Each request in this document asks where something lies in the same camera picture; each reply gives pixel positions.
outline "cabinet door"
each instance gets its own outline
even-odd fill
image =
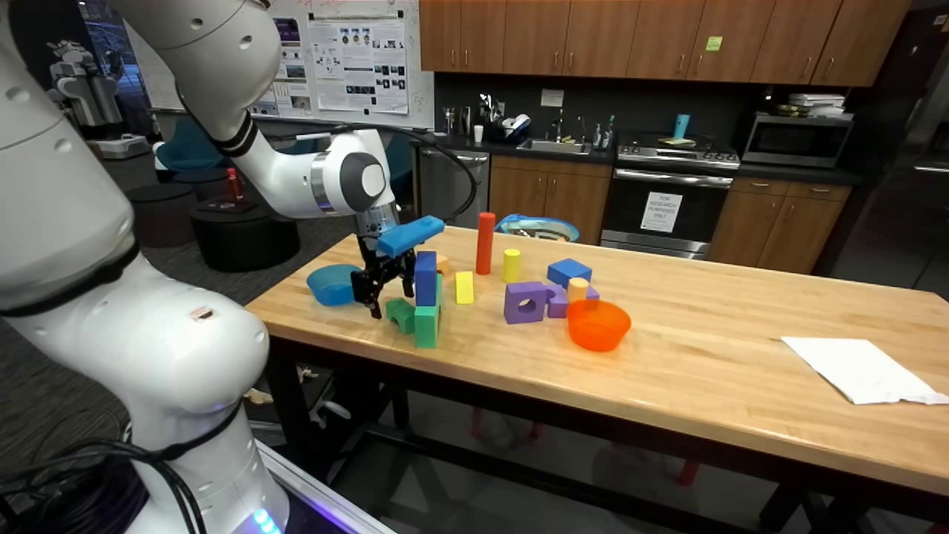
[[[572,223],[582,244],[599,244],[607,186],[607,166],[561,162],[545,177],[542,214]]]
[[[811,82],[842,0],[774,0],[754,82]]]
[[[628,51],[628,76],[688,76],[702,0],[642,0]]]
[[[456,72],[505,72],[505,6],[502,0],[450,0],[461,42]]]
[[[567,75],[624,76],[639,0],[572,0],[567,24]]]
[[[871,85],[911,0],[842,0],[815,85]]]
[[[421,67],[461,67],[461,17],[453,0],[418,0]]]
[[[505,17],[505,72],[563,75],[563,36],[570,21],[570,0],[508,0]]]
[[[492,161],[492,193],[490,210],[495,217],[508,214],[542,214],[545,174],[526,166],[520,156],[495,156]]]
[[[796,184],[768,236],[762,267],[811,273],[848,193],[848,186]]]
[[[705,0],[692,80],[747,80],[765,42],[774,0]]]
[[[785,180],[736,177],[716,226],[713,260],[757,267],[785,193]]]

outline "red cylinder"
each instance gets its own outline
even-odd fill
[[[475,260],[475,269],[481,275],[490,275],[492,273],[492,244],[495,244],[495,223],[499,217],[483,210],[477,217],[477,260]]]

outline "orange bowl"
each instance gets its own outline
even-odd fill
[[[613,349],[633,328],[633,318],[610,303],[570,303],[567,328],[575,344],[593,353]]]

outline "lab room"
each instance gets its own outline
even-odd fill
[[[0,534],[947,534],[949,0],[0,0]]]

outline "wooden table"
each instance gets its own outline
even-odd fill
[[[508,245],[521,248],[527,281],[542,281],[557,258],[591,264],[597,290],[633,313],[634,333],[613,353],[588,353],[563,321],[508,327],[499,273]],[[471,269],[475,232],[449,229],[421,248]],[[293,362],[300,349],[339,353],[335,364],[382,364],[679,435],[683,453],[710,462],[739,450],[722,462],[733,468],[781,459],[793,468],[762,474],[828,474],[836,479],[828,488],[839,491],[860,479],[871,487],[865,496],[907,496],[911,509],[949,515],[949,405],[854,405],[781,342],[870,339],[949,392],[949,303],[934,294],[499,235],[495,275],[477,278],[477,303],[449,300],[443,344],[416,349],[358,304],[320,309],[306,275],[324,264],[358,264],[355,239],[341,239],[249,304],[274,333],[274,380],[292,376],[278,367],[293,349]]]

